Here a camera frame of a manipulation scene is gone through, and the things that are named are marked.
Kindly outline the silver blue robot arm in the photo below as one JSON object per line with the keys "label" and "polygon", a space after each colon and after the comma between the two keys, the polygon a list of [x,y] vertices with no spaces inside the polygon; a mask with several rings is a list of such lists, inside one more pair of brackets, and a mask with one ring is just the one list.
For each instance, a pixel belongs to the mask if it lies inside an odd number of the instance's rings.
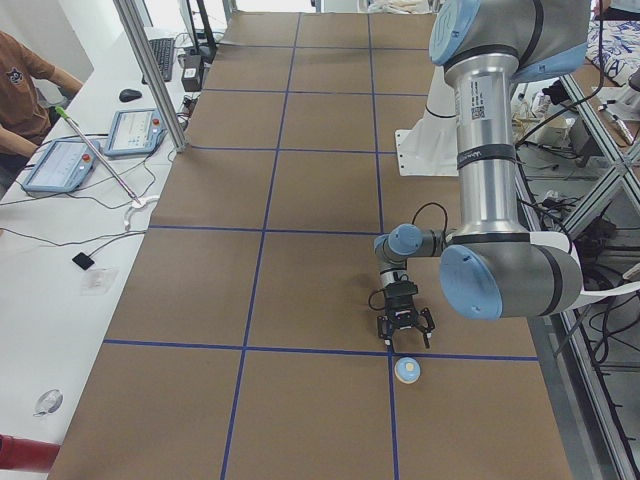
{"label": "silver blue robot arm", "polygon": [[413,302],[412,257],[439,259],[446,300],[470,319],[547,316],[593,302],[570,238],[519,223],[509,98],[514,83],[578,69],[589,19],[586,1],[448,1],[438,13],[429,54],[455,96],[462,224],[456,230],[402,224],[375,240],[383,341],[402,329],[424,336],[434,329],[430,312]]}

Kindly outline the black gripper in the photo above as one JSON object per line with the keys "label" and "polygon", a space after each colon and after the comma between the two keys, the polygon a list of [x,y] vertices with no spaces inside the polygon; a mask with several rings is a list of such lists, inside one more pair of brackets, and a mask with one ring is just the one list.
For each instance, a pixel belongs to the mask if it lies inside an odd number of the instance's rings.
{"label": "black gripper", "polygon": [[417,310],[413,296],[418,293],[415,283],[400,280],[388,284],[383,289],[384,315],[376,319],[378,337],[389,349],[394,349],[393,336],[397,330],[417,329],[426,349],[430,349],[430,339],[435,330],[435,322],[428,308]]}

